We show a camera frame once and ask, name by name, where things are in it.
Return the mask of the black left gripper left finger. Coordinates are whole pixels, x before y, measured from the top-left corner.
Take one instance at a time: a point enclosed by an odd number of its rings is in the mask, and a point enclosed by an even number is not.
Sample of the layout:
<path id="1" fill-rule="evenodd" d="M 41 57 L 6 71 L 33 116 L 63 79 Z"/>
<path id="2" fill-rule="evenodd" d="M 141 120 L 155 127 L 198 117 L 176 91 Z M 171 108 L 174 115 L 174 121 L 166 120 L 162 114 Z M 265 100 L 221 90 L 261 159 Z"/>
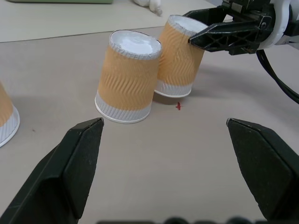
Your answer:
<path id="1" fill-rule="evenodd" d="M 78 123 L 36 165 L 0 224 L 78 224 L 94 179 L 103 118 Z"/>

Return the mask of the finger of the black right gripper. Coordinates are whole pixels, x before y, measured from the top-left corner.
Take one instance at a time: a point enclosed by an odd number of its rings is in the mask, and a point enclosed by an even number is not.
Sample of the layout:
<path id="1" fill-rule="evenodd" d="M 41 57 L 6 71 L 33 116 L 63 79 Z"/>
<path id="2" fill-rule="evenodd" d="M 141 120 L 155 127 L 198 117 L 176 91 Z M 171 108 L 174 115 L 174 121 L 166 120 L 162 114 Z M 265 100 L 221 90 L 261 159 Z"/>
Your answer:
<path id="1" fill-rule="evenodd" d="M 224 7 L 219 6 L 207 9 L 192 10 L 183 16 L 200 21 L 206 25 L 212 25 L 214 23 L 223 22 L 226 15 L 227 10 Z"/>
<path id="2" fill-rule="evenodd" d="M 214 23 L 190 37 L 188 43 L 208 52 L 254 54 L 260 45 L 259 33 L 253 21 Z"/>

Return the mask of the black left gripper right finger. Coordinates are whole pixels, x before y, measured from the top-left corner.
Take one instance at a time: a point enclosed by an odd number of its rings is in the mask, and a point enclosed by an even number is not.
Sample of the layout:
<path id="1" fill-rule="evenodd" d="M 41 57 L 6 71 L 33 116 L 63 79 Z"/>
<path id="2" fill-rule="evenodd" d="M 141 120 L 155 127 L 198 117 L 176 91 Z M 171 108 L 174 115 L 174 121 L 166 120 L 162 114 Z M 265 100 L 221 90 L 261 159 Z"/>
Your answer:
<path id="1" fill-rule="evenodd" d="M 270 128 L 229 118 L 241 174 L 268 222 L 299 224 L 299 155 Z"/>

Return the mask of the orange ribbed paper cup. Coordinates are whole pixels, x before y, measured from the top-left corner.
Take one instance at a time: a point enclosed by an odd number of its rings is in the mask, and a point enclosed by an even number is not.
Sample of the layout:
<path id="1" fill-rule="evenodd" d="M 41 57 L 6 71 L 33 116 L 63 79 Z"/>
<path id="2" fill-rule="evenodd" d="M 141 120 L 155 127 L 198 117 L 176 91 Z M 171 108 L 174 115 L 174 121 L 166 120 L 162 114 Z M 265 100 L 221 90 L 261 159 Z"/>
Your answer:
<path id="1" fill-rule="evenodd" d="M 148 117 L 161 52 L 160 41 L 150 35 L 131 30 L 110 35 L 94 99 L 105 118 L 133 124 Z"/>
<path id="2" fill-rule="evenodd" d="M 8 143 L 20 126 L 20 115 L 0 82 L 0 147 Z"/>
<path id="3" fill-rule="evenodd" d="M 181 15 L 170 15 L 159 37 L 162 53 L 155 92 L 170 98 L 183 98 L 191 93 L 204 50 L 188 40 L 207 25 Z"/>

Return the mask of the white crumpled cloth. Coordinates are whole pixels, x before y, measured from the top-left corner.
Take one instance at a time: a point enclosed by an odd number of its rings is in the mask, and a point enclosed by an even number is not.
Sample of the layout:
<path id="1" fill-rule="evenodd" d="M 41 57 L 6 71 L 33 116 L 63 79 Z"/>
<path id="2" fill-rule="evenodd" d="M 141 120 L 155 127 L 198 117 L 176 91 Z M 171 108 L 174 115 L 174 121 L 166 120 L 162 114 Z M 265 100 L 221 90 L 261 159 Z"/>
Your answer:
<path id="1" fill-rule="evenodd" d="M 161 0 L 133 0 L 133 2 L 141 7 L 148 7 L 151 12 L 158 16 L 161 16 L 163 13 Z"/>

